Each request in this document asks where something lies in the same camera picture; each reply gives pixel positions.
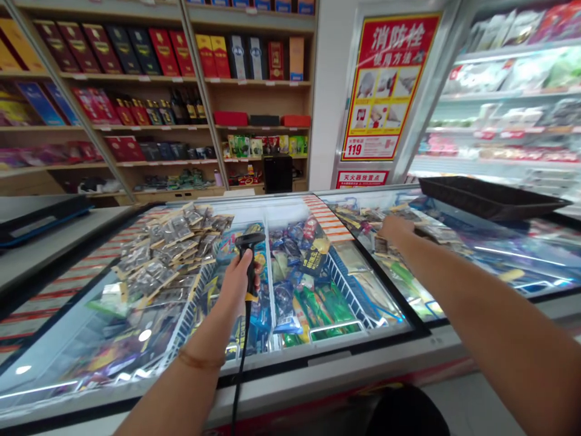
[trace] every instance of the bracelet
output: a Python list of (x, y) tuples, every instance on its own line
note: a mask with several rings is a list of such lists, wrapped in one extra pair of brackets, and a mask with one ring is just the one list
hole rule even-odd
[(220, 360), (198, 359), (192, 355), (189, 355), (183, 348), (180, 348), (180, 350), (177, 352), (177, 358), (181, 360), (182, 363), (186, 366), (198, 369), (221, 368), (226, 363), (226, 356)]

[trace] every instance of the bottle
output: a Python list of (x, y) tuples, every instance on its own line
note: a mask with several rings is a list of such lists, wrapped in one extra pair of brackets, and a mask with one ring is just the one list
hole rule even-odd
[(195, 102), (187, 92), (186, 92), (186, 109), (188, 110), (189, 123), (199, 124), (200, 119), (198, 118), (198, 114), (195, 112)]
[(214, 178), (216, 179), (216, 186), (223, 186), (222, 176), (220, 175), (218, 170), (214, 170)]
[(189, 124), (189, 115), (186, 105), (182, 101), (182, 95), (176, 89), (171, 92), (169, 106), (176, 117), (176, 124)]
[(163, 125), (162, 115), (159, 113), (157, 103), (153, 104), (151, 100), (147, 100), (147, 108), (145, 110), (153, 125)]
[(198, 91), (194, 90), (194, 96), (195, 96), (195, 109), (198, 112), (199, 123), (208, 124), (208, 120), (206, 119), (206, 110), (204, 109), (204, 105), (202, 104), (202, 99), (200, 99)]

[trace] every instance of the fire hydrant sign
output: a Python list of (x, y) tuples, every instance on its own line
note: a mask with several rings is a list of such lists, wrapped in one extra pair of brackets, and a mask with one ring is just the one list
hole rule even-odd
[(393, 160), (440, 15), (363, 21), (341, 160)]
[(389, 171), (339, 171), (336, 189), (383, 186)]

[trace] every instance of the black box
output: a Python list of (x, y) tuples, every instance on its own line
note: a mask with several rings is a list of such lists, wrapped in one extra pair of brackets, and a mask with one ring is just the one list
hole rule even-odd
[(250, 115), (250, 125), (280, 126), (278, 115)]
[(161, 76), (162, 70), (157, 62), (156, 53), (145, 29), (128, 28), (129, 39), (137, 53), (142, 70), (150, 76)]
[(244, 42), (240, 35), (226, 37), (228, 47), (228, 61), (230, 63), (230, 75), (233, 79), (246, 80), (248, 75), (248, 57), (245, 56)]
[(268, 80), (267, 52), (262, 39), (250, 36), (246, 46), (249, 77), (254, 80)]
[(125, 29), (112, 25), (106, 25), (105, 28), (125, 74), (143, 74)]

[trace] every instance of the frozen snack package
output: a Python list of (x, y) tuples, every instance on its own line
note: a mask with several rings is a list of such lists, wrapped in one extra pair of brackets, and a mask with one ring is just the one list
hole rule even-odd
[(520, 12), (514, 19), (502, 46), (526, 44), (537, 31), (544, 14), (545, 11), (524, 10)]

